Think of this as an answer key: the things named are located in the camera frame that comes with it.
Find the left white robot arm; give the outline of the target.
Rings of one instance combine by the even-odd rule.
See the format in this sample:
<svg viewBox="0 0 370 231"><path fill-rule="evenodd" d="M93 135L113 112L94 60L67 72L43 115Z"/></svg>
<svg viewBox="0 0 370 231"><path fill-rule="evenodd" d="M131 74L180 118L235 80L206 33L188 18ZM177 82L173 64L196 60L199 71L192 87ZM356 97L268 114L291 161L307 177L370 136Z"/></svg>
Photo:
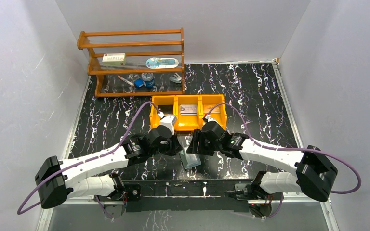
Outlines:
<svg viewBox="0 0 370 231"><path fill-rule="evenodd" d="M103 196L121 200L132 192L118 174L105 174L146 162L155 155L175 156L181 150L177 135L165 126L146 134L135 134L124 141L88 156L58 160L47 158L35 176L40 206L54 208L69 198Z"/></svg>

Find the orange wooden shelf rack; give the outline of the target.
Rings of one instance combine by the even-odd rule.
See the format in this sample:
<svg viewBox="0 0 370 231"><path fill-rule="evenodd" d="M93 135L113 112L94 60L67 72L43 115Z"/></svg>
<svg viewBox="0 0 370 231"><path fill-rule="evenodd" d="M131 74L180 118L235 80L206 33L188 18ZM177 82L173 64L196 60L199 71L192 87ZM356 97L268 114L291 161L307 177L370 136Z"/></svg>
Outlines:
<svg viewBox="0 0 370 231"><path fill-rule="evenodd" d="M95 77L97 98L184 94L185 84L171 83L169 77L178 73L185 78L184 29L80 32L79 50L89 54L87 74ZM125 53L125 66L104 66L105 53ZM179 65L172 69L149 69L149 58L175 58ZM120 80L117 75L134 82L142 73L153 73L153 88L137 88Z"/></svg>

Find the yellow three-compartment bin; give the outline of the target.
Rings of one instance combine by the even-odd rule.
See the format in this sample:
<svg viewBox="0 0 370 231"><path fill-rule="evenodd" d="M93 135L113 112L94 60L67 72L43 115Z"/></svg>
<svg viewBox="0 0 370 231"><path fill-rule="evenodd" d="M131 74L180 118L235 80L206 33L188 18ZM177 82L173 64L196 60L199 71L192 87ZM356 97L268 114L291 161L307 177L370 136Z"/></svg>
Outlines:
<svg viewBox="0 0 370 231"><path fill-rule="evenodd" d="M227 113L224 103L225 98L221 94L202 95L165 95L153 96L152 102L164 114L173 114L177 117L175 130L178 132L193 131L201 129L204 125L203 117L210 111L210 117L226 129Z"/></svg>

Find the green card holder wallet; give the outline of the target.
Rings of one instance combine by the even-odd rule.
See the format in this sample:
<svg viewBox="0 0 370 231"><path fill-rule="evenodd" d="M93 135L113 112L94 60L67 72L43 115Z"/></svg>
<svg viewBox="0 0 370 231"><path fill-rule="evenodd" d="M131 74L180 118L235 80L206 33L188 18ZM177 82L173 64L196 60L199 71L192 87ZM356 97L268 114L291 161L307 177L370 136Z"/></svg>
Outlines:
<svg viewBox="0 0 370 231"><path fill-rule="evenodd" d="M198 155L188 154L184 149L179 152L179 156L184 169L190 169L201 165L201 159Z"/></svg>

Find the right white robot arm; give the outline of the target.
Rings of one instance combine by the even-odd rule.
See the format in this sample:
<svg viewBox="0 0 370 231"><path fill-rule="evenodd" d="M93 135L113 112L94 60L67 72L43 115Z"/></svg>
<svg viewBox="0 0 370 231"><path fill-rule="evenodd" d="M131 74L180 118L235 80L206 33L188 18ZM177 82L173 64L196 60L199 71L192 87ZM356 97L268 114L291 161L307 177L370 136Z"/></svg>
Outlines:
<svg viewBox="0 0 370 231"><path fill-rule="evenodd" d="M186 152L210 156L220 152L229 158L256 161L283 170L260 171L250 186L235 190L235 198L245 195L265 199L275 193L304 193L325 202L338 174L332 162L317 149L285 151L281 146L254 142L246 134L229 133L214 121L194 130Z"/></svg>

